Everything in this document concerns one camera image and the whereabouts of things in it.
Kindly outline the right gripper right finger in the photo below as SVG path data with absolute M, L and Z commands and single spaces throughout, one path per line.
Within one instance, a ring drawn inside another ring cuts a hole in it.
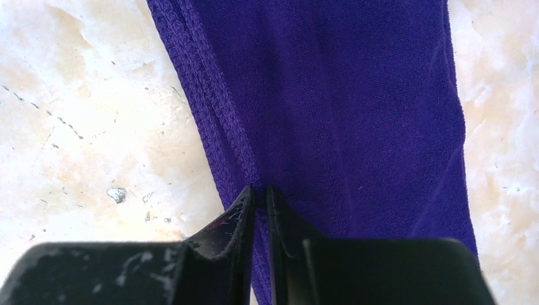
M 452 239 L 342 239 L 266 191 L 273 304 L 494 304 L 467 247 Z

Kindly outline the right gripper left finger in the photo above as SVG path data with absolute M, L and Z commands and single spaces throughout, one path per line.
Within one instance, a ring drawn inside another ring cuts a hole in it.
M 2 304 L 248 304 L 254 190 L 184 241 L 42 243 L 19 258 Z

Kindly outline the purple towel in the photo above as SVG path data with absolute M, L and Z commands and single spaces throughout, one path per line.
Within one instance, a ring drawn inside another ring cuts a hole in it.
M 452 239 L 478 264 L 447 1 L 149 1 L 224 208 L 264 190 L 342 239 Z

